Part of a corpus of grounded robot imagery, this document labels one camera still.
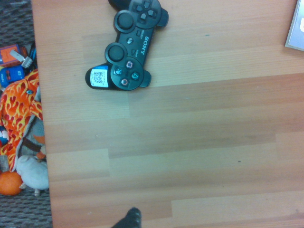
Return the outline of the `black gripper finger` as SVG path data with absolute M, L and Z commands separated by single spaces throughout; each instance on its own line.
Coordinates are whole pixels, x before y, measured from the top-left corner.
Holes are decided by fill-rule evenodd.
M 128 210 L 124 218 L 119 220 L 112 228 L 141 228 L 142 227 L 142 214 L 141 211 L 133 207 Z

